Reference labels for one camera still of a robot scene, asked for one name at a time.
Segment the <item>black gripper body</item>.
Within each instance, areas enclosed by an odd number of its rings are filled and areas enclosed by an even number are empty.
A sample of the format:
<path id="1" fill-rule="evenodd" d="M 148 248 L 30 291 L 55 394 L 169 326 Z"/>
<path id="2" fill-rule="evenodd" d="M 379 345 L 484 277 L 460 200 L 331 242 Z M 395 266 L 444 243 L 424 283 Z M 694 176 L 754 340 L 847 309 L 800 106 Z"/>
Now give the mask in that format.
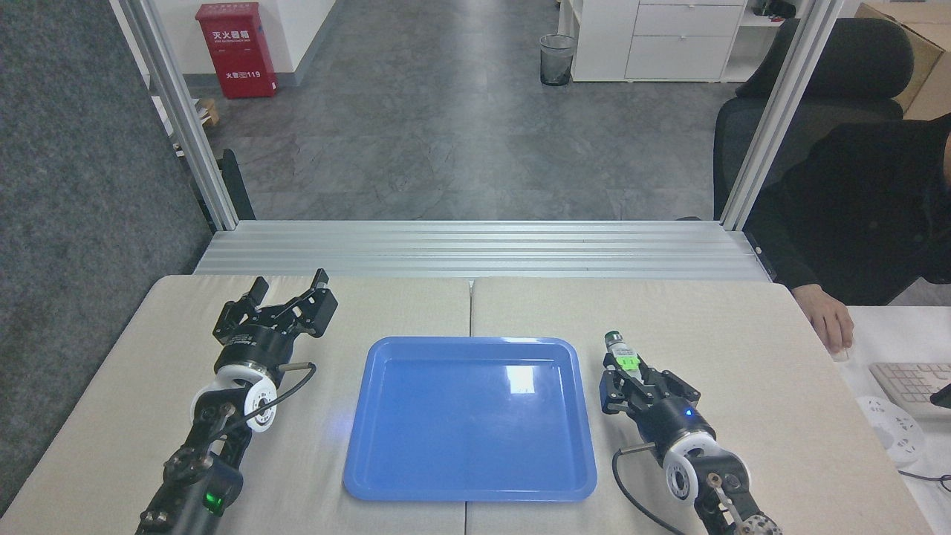
<path id="1" fill-rule="evenodd" d="M 698 409 L 681 397 L 669 397 L 636 411 L 632 420 L 644 441 L 655 444 L 655 455 L 666 455 L 683 435 L 705 432 L 716 439 L 716 433 Z"/>
<path id="2" fill-rule="evenodd" d="M 244 324 L 218 324 L 214 329 L 214 338 L 223 346 L 214 370 L 239 363 L 276 370 L 289 363 L 296 333 L 276 331 L 272 326 L 248 320 Z"/>

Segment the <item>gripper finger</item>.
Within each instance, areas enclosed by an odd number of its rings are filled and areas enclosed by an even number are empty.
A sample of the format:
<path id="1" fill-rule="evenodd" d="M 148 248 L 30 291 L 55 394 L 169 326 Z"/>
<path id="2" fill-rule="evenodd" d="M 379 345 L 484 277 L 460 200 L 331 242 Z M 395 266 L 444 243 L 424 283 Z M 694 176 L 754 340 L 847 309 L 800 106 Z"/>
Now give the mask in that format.
<path id="1" fill-rule="evenodd" d="M 320 338 L 337 310 L 337 299 L 328 288 L 329 276 L 317 270 L 312 284 L 303 294 L 282 305 L 262 308 L 259 318 L 265 326 L 287 335 L 305 333 Z"/>
<path id="2" fill-rule="evenodd" d="M 255 278 L 250 291 L 242 295 L 237 301 L 225 302 L 223 311 L 218 315 L 213 329 L 214 337 L 231 337 L 242 322 L 252 319 L 258 314 L 269 284 L 264 277 Z"/>
<path id="3" fill-rule="evenodd" d="M 633 407 L 648 409 L 664 400 L 679 398 L 696 407 L 700 392 L 669 370 L 657 370 L 640 362 L 633 372 Z"/>
<path id="4" fill-rule="evenodd" d="M 635 418 L 649 409 L 649 387 L 644 382 L 648 366 L 640 355 L 616 357 L 605 354 L 605 371 L 599 383 L 602 412 L 608 415 L 621 411 Z"/>

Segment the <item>person's hand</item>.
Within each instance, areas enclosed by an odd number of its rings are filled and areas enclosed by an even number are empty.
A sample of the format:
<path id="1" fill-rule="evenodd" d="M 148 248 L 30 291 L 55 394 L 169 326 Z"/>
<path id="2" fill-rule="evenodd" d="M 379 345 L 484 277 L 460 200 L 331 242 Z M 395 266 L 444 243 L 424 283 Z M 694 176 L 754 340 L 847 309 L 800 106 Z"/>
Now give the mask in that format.
<path id="1" fill-rule="evenodd" d="M 854 322 L 846 305 L 818 284 L 792 288 L 791 295 L 830 354 L 852 348 Z"/>

